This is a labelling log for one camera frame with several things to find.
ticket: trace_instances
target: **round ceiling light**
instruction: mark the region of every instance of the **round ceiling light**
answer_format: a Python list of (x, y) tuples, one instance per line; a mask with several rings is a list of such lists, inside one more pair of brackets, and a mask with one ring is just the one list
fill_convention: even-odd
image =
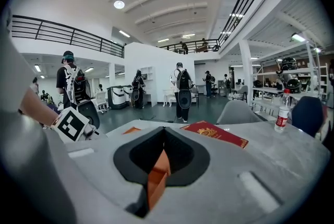
[(125, 4), (124, 4), (123, 1), (115, 1), (115, 3), (114, 3), (114, 7), (115, 7), (116, 9), (123, 9), (124, 6), (125, 6)]

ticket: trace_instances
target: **red label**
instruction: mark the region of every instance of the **red label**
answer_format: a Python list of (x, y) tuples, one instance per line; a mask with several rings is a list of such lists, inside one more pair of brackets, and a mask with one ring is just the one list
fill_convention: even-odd
[(276, 125), (280, 126), (280, 127), (285, 127), (287, 124), (287, 120), (288, 118), (283, 118), (281, 116), (278, 116), (277, 121), (276, 121)]

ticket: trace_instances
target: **white partition wall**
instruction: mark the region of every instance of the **white partition wall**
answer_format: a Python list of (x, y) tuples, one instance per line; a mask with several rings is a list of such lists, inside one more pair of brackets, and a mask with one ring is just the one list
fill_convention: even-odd
[(170, 75), (176, 63), (182, 62), (193, 81), (195, 81), (194, 59), (189, 55), (177, 54), (154, 46), (131, 43), (124, 47), (125, 80), (132, 82), (137, 69), (154, 67), (157, 101), (163, 102), (163, 90), (170, 89)]

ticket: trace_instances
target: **blue chair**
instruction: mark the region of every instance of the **blue chair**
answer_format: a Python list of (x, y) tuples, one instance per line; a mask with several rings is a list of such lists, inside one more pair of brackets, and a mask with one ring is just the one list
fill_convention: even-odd
[(323, 105), (318, 98), (302, 97), (293, 108), (292, 125), (315, 137), (324, 121)]

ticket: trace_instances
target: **white strip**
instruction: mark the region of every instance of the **white strip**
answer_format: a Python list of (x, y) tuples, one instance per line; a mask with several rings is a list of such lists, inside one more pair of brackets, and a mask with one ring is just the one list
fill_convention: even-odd
[(279, 202), (250, 172), (241, 173), (239, 178), (265, 213), (268, 214), (280, 207)]
[(82, 157), (85, 155), (89, 155), (94, 153), (94, 150), (92, 148), (87, 148), (87, 149), (83, 149), (83, 150), (79, 150), (79, 151), (72, 151), (68, 153), (68, 156), (70, 156), (71, 158), (76, 158), (76, 157)]

